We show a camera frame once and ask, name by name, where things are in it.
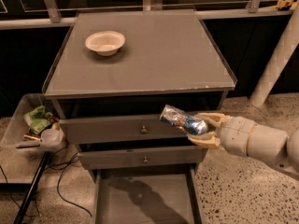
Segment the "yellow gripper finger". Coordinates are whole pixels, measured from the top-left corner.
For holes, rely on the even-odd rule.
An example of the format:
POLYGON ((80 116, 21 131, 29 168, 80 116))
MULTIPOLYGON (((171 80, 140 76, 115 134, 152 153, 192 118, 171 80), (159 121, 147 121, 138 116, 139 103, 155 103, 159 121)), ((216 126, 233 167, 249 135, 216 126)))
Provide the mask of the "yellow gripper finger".
POLYGON ((221 141, 215 132, 209 132, 201 135, 187 135, 188 139, 199 147, 209 149, 221 148, 221 141))
POLYGON ((222 113, 197 113, 197 118, 204 120, 208 125, 214 128, 220 128, 231 117, 222 113))

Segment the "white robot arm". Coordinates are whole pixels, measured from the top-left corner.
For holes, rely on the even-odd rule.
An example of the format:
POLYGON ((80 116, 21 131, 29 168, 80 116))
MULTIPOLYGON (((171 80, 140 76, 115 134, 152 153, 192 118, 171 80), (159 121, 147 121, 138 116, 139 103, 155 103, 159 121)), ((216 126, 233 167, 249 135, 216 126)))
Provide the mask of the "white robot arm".
POLYGON ((252 158, 270 168, 299 180, 299 133, 258 124, 252 119, 222 113, 199 113, 214 130, 202 135, 188 135, 199 147, 222 149, 243 158, 252 158))

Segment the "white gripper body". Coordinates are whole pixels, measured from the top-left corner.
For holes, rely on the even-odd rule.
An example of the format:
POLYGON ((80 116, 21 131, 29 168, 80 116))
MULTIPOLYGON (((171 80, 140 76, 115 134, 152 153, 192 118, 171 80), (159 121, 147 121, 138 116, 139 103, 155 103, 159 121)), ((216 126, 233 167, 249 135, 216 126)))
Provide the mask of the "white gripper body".
POLYGON ((251 119, 232 117, 226 120, 220 129, 219 138, 223 148, 230 154, 247 157, 249 138, 257 126, 251 119))

